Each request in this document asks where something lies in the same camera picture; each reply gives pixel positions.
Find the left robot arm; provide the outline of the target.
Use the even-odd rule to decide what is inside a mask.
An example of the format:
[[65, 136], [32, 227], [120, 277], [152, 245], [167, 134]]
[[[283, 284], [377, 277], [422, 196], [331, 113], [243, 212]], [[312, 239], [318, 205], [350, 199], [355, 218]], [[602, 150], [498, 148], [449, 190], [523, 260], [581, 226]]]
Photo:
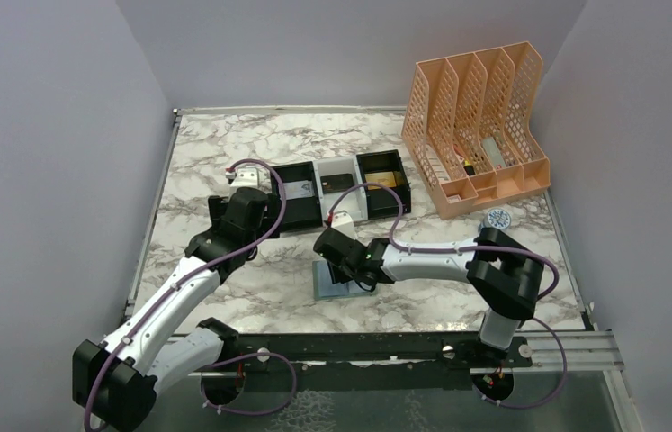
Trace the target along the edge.
[[102, 341], [83, 341], [72, 356], [72, 396], [85, 410], [83, 428], [132, 431], [157, 396], [203, 365], [226, 369], [237, 346], [220, 327], [197, 327], [168, 340], [189, 313], [245, 264], [278, 231], [285, 192], [238, 188], [211, 226], [188, 242], [157, 293]]

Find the green card holder wallet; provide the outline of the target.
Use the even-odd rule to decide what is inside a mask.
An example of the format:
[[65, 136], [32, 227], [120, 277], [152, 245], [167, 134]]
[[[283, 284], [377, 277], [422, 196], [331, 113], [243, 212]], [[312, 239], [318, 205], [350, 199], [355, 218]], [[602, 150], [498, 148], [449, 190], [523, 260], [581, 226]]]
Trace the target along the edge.
[[370, 291], [355, 281], [335, 282], [331, 266], [327, 261], [319, 260], [312, 263], [312, 277], [315, 301], [374, 295], [374, 291]]

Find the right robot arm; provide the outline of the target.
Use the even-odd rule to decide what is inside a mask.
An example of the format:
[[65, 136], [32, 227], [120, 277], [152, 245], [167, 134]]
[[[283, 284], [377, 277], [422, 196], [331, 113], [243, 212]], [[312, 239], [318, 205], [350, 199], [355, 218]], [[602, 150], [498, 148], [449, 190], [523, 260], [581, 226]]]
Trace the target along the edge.
[[486, 366], [508, 356], [516, 330], [534, 317], [544, 270], [553, 268], [544, 257], [496, 228], [446, 244], [377, 238], [367, 245], [328, 228], [313, 250], [336, 272], [336, 281], [355, 282], [363, 288], [408, 280], [471, 284], [488, 305], [473, 342], [475, 358]]

